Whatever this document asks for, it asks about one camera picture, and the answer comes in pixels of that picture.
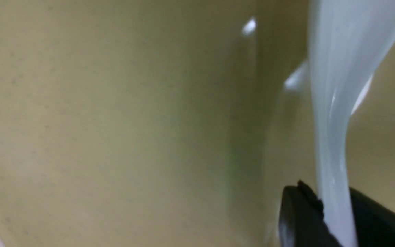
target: tan surface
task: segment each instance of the tan surface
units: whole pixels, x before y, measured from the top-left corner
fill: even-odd
[[[282,187],[315,174],[309,88],[282,87],[307,1],[285,2],[0,0],[6,246],[276,246]],[[348,169],[395,211],[395,47]]]

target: beige wall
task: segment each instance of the beige wall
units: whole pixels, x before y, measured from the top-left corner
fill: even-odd
[[[309,87],[283,87],[306,8],[0,0],[6,245],[276,246],[282,187],[315,185]],[[395,47],[352,119],[348,170],[395,211]]]

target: white highlight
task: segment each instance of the white highlight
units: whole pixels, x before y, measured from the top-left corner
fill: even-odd
[[[255,27],[257,27],[257,24],[255,23],[255,18],[252,17],[249,19],[248,22],[246,22],[245,26],[243,26],[242,33],[245,36],[251,35],[255,31]]]
[[[368,78],[367,82],[365,83],[365,85],[363,86],[362,91],[360,92],[358,99],[355,102],[355,106],[353,106],[353,110],[351,111],[351,114],[353,114],[357,108],[359,107],[359,105],[362,103],[362,101],[365,99],[367,93],[368,93],[368,89],[370,89],[371,86],[371,80],[373,79],[373,75],[371,75],[370,78]]]
[[[290,91],[301,90],[303,83],[309,79],[309,66],[303,61],[300,66],[284,81],[284,88]]]

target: black object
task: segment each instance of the black object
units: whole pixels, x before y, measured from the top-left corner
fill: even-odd
[[[395,213],[350,189],[359,247],[395,247]],[[323,203],[302,181],[283,189],[279,217],[282,247],[341,247],[323,221]]]

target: curved surface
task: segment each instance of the curved surface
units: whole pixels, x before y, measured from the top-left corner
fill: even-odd
[[[306,6],[0,0],[6,246],[276,246],[282,188],[314,185],[309,88],[283,87]],[[395,46],[347,158],[395,211]]]

